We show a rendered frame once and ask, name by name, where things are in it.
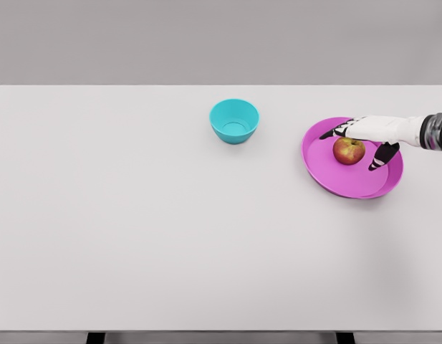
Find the blue bowl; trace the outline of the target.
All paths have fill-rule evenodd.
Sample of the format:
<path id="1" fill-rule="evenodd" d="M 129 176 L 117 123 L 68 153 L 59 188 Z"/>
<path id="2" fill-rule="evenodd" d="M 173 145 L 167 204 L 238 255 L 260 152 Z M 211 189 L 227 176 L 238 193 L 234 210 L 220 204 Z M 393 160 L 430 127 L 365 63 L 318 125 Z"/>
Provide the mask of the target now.
<path id="1" fill-rule="evenodd" d="M 236 145 L 246 142 L 254 134 L 260 122 L 260 114 L 246 100 L 226 99 L 211 108 L 209 121 L 218 138 Z"/>

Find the pink plate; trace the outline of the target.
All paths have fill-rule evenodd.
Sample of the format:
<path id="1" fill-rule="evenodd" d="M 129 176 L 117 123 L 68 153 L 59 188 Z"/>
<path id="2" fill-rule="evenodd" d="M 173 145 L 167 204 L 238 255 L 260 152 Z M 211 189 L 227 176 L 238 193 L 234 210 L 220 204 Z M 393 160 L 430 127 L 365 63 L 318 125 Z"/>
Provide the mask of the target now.
<path id="1" fill-rule="evenodd" d="M 336 137 L 321 140 L 320 136 L 347 120 L 346 117 L 326 118 L 315 123 L 304 134 L 301 155 L 313 179 L 323 188 L 338 196 L 351 199 L 373 199 L 392 191 L 400 182 L 404 163 L 401 153 L 396 153 L 385 166 L 369 171 L 378 142 L 366 142 L 366 153 L 354 165 L 339 163 L 332 153 Z"/>

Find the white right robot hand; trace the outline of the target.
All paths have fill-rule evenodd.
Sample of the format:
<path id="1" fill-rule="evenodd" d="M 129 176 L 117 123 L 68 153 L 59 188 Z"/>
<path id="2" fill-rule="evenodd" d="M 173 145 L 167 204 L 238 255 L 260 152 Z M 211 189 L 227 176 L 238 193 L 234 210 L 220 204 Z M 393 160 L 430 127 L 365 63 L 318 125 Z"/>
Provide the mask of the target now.
<path id="1" fill-rule="evenodd" d="M 375 171 L 389 163 L 399 152 L 398 128 L 402 122 L 400 118 L 386 116 L 352 118 L 322 134 L 320 140 L 340 136 L 354 140 L 381 142 L 368 166 L 369 171 Z"/>

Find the red yellow apple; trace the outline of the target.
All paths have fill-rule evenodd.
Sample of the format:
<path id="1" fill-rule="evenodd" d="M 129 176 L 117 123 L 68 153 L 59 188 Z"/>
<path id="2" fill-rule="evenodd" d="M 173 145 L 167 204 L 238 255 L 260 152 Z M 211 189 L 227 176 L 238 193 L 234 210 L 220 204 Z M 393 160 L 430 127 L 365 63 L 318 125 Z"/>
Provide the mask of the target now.
<path id="1" fill-rule="evenodd" d="M 352 138 L 338 138 L 332 146 L 336 161 L 347 166 L 359 163 L 365 156 L 365 151 L 364 143 Z"/>

